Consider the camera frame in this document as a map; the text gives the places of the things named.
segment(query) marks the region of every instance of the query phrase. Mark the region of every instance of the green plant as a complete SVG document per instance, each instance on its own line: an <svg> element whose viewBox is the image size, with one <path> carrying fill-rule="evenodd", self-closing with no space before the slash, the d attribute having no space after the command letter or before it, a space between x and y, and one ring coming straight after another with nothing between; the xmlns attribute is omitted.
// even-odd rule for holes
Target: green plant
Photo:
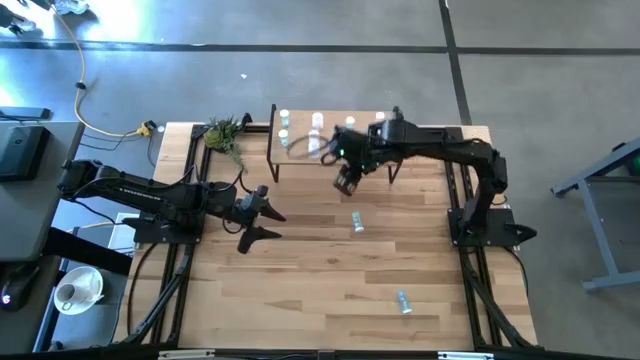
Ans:
<svg viewBox="0 0 640 360"><path fill-rule="evenodd" d="M209 123L209 130L204 134L204 144L214 150L224 151L240 169L246 172L244 161L242 161L242 151L236 142L236 135L241 132L242 124L233 116L228 119L214 117Z"/></svg>

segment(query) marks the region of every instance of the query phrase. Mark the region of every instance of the white cup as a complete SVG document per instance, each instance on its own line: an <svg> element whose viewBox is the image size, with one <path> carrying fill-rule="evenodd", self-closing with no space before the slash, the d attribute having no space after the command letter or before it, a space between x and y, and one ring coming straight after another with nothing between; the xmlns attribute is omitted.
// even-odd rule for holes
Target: white cup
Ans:
<svg viewBox="0 0 640 360"><path fill-rule="evenodd" d="M353 116L347 116L346 123L347 128L352 129L353 125L356 123L356 119Z"/></svg>
<svg viewBox="0 0 640 360"><path fill-rule="evenodd" d="M289 132L287 130L282 129L278 131L278 137L280 138L282 146L286 147L289 145Z"/></svg>
<svg viewBox="0 0 640 360"><path fill-rule="evenodd" d="M56 289L56 299L62 303L62 310L69 310L74 305L86 301L91 291L83 286L64 284Z"/></svg>
<svg viewBox="0 0 640 360"><path fill-rule="evenodd" d="M311 115L311 127L314 129L322 129L324 127L324 115L322 113L313 113Z"/></svg>
<svg viewBox="0 0 640 360"><path fill-rule="evenodd" d="M280 119L282 120L282 127L285 129L288 128L289 127L289 110L287 109L280 110Z"/></svg>

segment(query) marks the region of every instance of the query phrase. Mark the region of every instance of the gray metal stand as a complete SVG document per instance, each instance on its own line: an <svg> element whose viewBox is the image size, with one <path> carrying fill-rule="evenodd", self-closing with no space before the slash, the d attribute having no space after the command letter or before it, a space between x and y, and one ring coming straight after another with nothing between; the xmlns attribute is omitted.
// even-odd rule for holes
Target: gray metal stand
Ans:
<svg viewBox="0 0 640 360"><path fill-rule="evenodd" d="M640 155L640 138L618 148L611 154L597 161L592 166L581 171L578 175L551 188L551 192L557 197L562 197L570 190L580 190L587 216L593 227L593 232L602 253L605 266L609 275L583 282L585 290L611 288L629 284L640 283L640 271L621 273L611 253L607 234L602 225L604 219L598 214L592 195L591 182L637 182L638 177L609 177L605 176L612 170L620 167L627 159Z"/></svg>

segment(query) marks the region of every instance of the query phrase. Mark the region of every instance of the mug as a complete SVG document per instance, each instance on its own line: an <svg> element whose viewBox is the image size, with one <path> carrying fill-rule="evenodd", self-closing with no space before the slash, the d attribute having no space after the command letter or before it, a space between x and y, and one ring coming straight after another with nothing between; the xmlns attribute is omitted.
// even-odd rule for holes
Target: mug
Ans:
<svg viewBox="0 0 640 360"><path fill-rule="evenodd" d="M90 295L89 289L74 285L64 284L56 290L56 299L62 303L62 310L69 310L73 305L81 303Z"/></svg>

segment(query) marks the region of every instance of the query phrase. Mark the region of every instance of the desk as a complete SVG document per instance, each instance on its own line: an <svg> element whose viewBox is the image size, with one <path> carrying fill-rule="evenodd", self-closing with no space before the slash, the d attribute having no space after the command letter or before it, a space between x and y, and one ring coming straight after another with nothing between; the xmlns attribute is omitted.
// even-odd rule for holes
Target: desk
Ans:
<svg viewBox="0 0 640 360"><path fill-rule="evenodd" d="M182 176L191 126L167 124L156 180L171 183ZM463 133L490 140L487 127L467 126ZM409 159L393 185L385 171L377 171L345 197L332 187L337 168L285 166L274 183L265 161L267 136L243 134L238 141L249 171L245 184L269 186L272 205L287 217L286 223L263 218L259 224L283 237L256 242L241 255L238 235L227 234L220 219L207 218L191 269L180 347L472 348L459 256L449 247L443 162ZM211 161L210 181L236 176L226 155L214 153ZM361 214L362 233L353 231L353 211ZM167 248L158 245L142 266L134 326L157 299ZM136 252L130 276L144 249ZM518 263L502 249L486 252L497 303L535 343ZM411 315L400 314L399 289L407 291ZM486 312L479 313L489 339ZM166 316L168 333L173 301ZM123 304L115 340L125 335Z"/></svg>

